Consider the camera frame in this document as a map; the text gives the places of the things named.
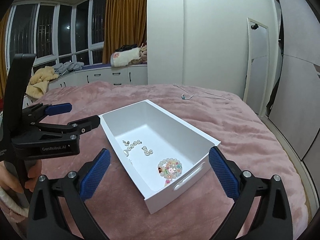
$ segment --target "human hand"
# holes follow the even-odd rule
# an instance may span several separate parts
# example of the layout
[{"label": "human hand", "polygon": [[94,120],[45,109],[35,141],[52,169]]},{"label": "human hand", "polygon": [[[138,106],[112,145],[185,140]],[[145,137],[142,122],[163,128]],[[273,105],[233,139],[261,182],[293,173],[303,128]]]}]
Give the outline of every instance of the human hand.
[{"label": "human hand", "polygon": [[[28,172],[28,177],[30,178],[25,183],[25,188],[29,189],[31,192],[35,189],[36,182],[38,177],[41,175],[42,170],[42,162],[38,160],[36,165],[30,168]],[[19,180],[13,176],[4,166],[4,162],[0,162],[0,186],[5,190],[9,190],[10,188],[18,193],[23,193],[23,188],[19,182]]]}]

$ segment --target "beaded bracelet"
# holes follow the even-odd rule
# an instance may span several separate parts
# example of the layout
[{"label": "beaded bracelet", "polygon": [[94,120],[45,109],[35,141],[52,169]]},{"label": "beaded bracelet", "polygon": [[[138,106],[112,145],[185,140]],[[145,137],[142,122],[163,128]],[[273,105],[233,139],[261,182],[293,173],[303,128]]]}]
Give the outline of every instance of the beaded bracelet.
[{"label": "beaded bracelet", "polygon": [[177,159],[163,159],[158,164],[158,171],[162,177],[166,179],[164,186],[182,174],[182,164]]}]

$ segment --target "yellow blanket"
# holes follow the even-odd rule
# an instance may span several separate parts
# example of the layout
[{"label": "yellow blanket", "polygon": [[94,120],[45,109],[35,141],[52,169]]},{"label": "yellow blanket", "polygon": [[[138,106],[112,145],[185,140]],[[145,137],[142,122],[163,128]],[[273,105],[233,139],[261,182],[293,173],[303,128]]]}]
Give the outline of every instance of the yellow blanket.
[{"label": "yellow blanket", "polygon": [[57,79],[58,77],[59,75],[54,73],[53,67],[47,66],[38,69],[30,78],[26,94],[39,99],[47,92],[49,81]]}]

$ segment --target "window frame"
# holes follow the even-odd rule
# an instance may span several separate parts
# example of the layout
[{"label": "window frame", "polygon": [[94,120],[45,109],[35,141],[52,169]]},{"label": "window frame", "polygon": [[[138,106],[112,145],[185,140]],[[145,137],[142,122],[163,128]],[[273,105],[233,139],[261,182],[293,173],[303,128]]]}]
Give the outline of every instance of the window frame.
[{"label": "window frame", "polygon": [[[52,21],[52,55],[36,58],[35,62],[33,64],[33,67],[36,67],[38,65],[45,64],[47,62],[51,62],[56,60],[56,63],[60,62],[60,58],[63,57],[72,57],[72,61],[76,62],[76,55],[83,53],[83,52],[88,52],[89,54],[89,64],[90,65],[98,65],[101,63],[96,63],[93,64],[93,57],[92,57],[92,51],[94,50],[99,50],[103,49],[104,41],[92,44],[92,6],[93,6],[93,0],[89,0],[89,11],[88,11],[88,48],[80,51],[76,51],[76,7],[77,5],[88,1],[88,0],[82,0],[76,4],[68,4],[68,3],[63,3],[63,2],[58,2],[58,1],[46,1],[46,0],[27,0],[27,1],[19,1],[19,2],[14,2],[12,3],[10,13],[9,13],[9,18],[8,18],[8,23],[6,26],[6,36],[5,36],[5,62],[6,62],[6,68],[7,72],[10,70],[10,35],[11,35],[11,28],[12,28],[12,22],[14,18],[14,14],[16,11],[16,8],[18,5],[22,4],[37,4],[37,9],[36,9],[36,18],[35,18],[35,24],[34,24],[34,36],[33,36],[33,50],[34,53],[36,52],[36,28],[37,28],[37,22],[38,22],[38,16],[39,16],[39,9],[41,5],[47,5],[47,6],[54,6],[54,11],[53,11],[53,21]],[[70,32],[70,39],[71,39],[71,53],[64,54],[64,55],[59,55],[59,48],[58,48],[58,24],[59,24],[59,12],[60,12],[60,5],[66,5],[70,6],[72,8],[71,10],[71,32]]]}]

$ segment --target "white plastic bin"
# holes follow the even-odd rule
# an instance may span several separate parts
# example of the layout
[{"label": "white plastic bin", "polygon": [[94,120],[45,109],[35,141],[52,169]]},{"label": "white plastic bin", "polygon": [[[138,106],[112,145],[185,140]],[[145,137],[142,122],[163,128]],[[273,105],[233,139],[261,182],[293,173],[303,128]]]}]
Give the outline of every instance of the white plastic bin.
[{"label": "white plastic bin", "polygon": [[[176,117],[149,100],[101,114],[102,128],[125,170],[135,183],[153,214],[169,204],[210,168],[208,153],[220,141]],[[127,157],[124,141],[140,140]],[[146,156],[146,146],[153,154]],[[182,174],[169,185],[158,172],[163,159],[176,158]]]}]

